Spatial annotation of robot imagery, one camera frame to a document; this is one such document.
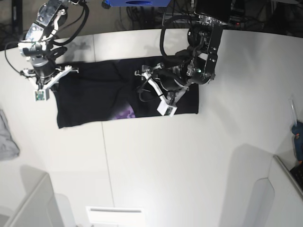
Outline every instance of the cable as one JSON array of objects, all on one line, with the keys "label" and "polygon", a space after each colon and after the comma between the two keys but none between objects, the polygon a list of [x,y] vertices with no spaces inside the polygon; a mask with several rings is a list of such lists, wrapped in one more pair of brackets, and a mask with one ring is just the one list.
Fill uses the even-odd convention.
[{"label": "cable", "polygon": [[153,72],[154,74],[158,74],[158,75],[163,75],[163,76],[166,76],[166,77],[170,77],[172,79],[174,79],[175,81],[177,81],[179,84],[181,84],[182,86],[185,86],[186,85],[186,82],[183,81],[180,77],[178,77],[176,74],[168,71],[168,70],[165,70],[165,69],[160,69],[160,70],[155,70]]},{"label": "cable", "polygon": [[178,3],[178,0],[175,0],[176,1],[176,4],[177,4],[177,6],[178,6],[178,9],[179,9],[179,12],[181,11],[181,8],[180,8],[180,5],[179,5],[179,3]]},{"label": "cable", "polygon": [[140,99],[141,102],[147,103],[147,102],[151,102],[151,101],[153,101],[153,100],[156,100],[156,99],[160,98],[160,97],[163,96],[163,95],[164,95],[164,94],[162,93],[162,95],[159,95],[159,96],[157,96],[157,97],[155,97],[155,98],[152,98],[152,99],[149,99],[149,100],[144,100],[144,99],[142,98],[142,92],[140,92],[140,93],[139,93],[139,99]]},{"label": "cable", "polygon": [[122,14],[121,14],[121,7],[119,7],[119,16],[120,16],[120,24],[124,31],[127,31],[127,29],[124,27],[122,22]]},{"label": "cable", "polygon": [[173,21],[184,20],[184,19],[190,20],[190,16],[188,16],[188,15],[174,16],[174,17],[171,17],[170,19],[168,19],[167,21],[164,22],[164,25],[163,25],[162,30],[161,30],[161,36],[160,36],[160,51],[161,51],[161,54],[162,54],[163,58],[166,59],[167,61],[175,62],[175,63],[182,63],[184,61],[184,59],[181,58],[181,57],[168,56],[165,53],[165,50],[164,50],[164,37],[165,37],[165,31],[167,29],[167,26],[170,23],[172,23]]},{"label": "cable", "polygon": [[87,4],[85,2],[79,3],[80,6],[82,6],[84,8],[84,19],[81,23],[81,25],[79,26],[79,28],[76,30],[76,32],[65,42],[63,43],[58,43],[54,40],[51,41],[52,44],[56,45],[56,46],[65,46],[66,44],[69,44],[71,41],[74,40],[74,38],[76,38],[76,36],[81,32],[82,28],[84,27],[84,25],[86,24],[87,19],[89,18],[89,7],[87,6]]},{"label": "cable", "polygon": [[[171,13],[172,17],[174,16],[174,13],[175,13],[175,6],[176,6],[176,0],[173,0],[172,13]],[[175,21],[173,22],[173,25],[174,25],[174,28],[175,28],[175,25],[178,27],[178,25]]]},{"label": "cable", "polygon": [[131,16],[132,16],[132,11],[131,11],[131,8],[130,8],[130,7],[126,7],[126,13],[127,13],[127,15],[128,15],[128,18],[130,18],[131,21],[132,21],[132,30],[134,30],[134,20],[131,18]]},{"label": "cable", "polygon": [[69,25],[67,25],[67,26],[65,26],[65,27],[63,27],[63,28],[61,28],[61,29],[56,33],[56,35],[57,35],[58,33],[60,33],[61,31],[65,30],[65,29],[67,29],[68,27],[70,27],[70,26],[74,25],[75,23],[77,23],[77,22],[81,19],[81,17],[83,16],[83,14],[84,14],[84,7],[83,7],[83,9],[82,9],[82,13],[81,13],[80,17],[78,17],[78,19],[76,19],[74,22],[70,23]]},{"label": "cable", "polygon": [[188,4],[187,3],[186,3],[186,10],[187,10],[187,15],[189,16],[190,28],[193,29],[193,23],[192,23],[192,20],[191,20],[191,16],[189,14]]},{"label": "cable", "polygon": [[7,55],[6,55],[6,50],[7,50],[8,45],[10,45],[10,44],[17,44],[17,43],[20,43],[20,42],[18,42],[18,41],[12,41],[12,42],[8,42],[7,44],[5,44],[5,47],[4,47],[4,56],[5,56],[5,59],[6,59],[6,61],[8,62],[8,64],[10,65],[10,67],[11,67],[14,71],[16,71],[19,75],[24,76],[24,77],[26,77],[26,78],[31,78],[31,77],[28,77],[28,76],[25,76],[24,74],[22,74],[21,71],[18,71],[14,66],[12,66],[12,64],[11,64],[11,63],[9,62],[9,60],[8,60],[8,57],[7,57]]},{"label": "cable", "polygon": [[150,102],[150,101],[153,101],[153,100],[155,100],[155,99],[157,99],[157,98],[160,98],[161,96],[163,96],[164,94],[162,93],[161,95],[159,95],[159,96],[157,96],[157,97],[155,97],[155,98],[152,98],[152,99],[150,99],[150,100],[144,100],[144,99],[142,99],[142,93],[143,93],[143,89],[144,89],[144,87],[146,86],[146,84],[148,83],[148,81],[152,78],[154,76],[154,74],[152,74],[150,77],[148,77],[147,78],[147,80],[137,89],[137,92],[139,93],[139,99],[140,99],[140,101],[142,101],[142,102]]},{"label": "cable", "polygon": [[182,12],[181,12],[180,10],[175,9],[175,11],[176,11],[177,13],[181,13],[181,14],[182,14]]},{"label": "cable", "polygon": [[56,60],[57,58],[65,54],[65,52],[67,52],[67,47],[61,46],[51,50],[48,54],[45,55],[45,58]]}]

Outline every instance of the table surface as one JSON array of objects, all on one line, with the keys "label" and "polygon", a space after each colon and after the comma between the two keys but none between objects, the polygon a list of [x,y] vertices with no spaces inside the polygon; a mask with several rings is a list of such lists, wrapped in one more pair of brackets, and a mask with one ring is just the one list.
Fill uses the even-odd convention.
[{"label": "table surface", "polygon": [[[81,36],[59,62],[158,56],[159,41],[160,30]],[[185,48],[187,30],[168,30],[166,52]],[[22,167],[31,166],[50,173],[55,193],[68,197],[84,227],[85,206],[144,208],[151,227],[240,226],[272,154],[294,164],[289,99],[303,118],[303,40],[224,31],[218,55],[215,80],[200,87],[197,115],[59,130],[53,94],[35,103],[31,84],[0,52],[0,108],[21,149],[19,158],[0,163],[0,206],[17,207],[26,193]],[[8,58],[30,68],[17,49]],[[228,200],[229,192],[238,197]]]}]

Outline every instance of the black t-shirt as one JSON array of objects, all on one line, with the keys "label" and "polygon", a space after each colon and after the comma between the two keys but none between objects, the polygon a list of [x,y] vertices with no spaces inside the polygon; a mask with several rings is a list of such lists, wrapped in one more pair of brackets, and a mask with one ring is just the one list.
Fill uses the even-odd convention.
[{"label": "black t-shirt", "polygon": [[[154,67],[159,62],[169,66],[162,57],[71,63],[79,68],[79,73],[69,73],[61,78],[55,92],[59,128],[121,118],[160,116],[157,111],[160,99],[140,101],[137,88],[142,84],[142,78],[134,75],[142,65]],[[198,85],[190,86],[177,107],[176,114],[198,113]]]}]

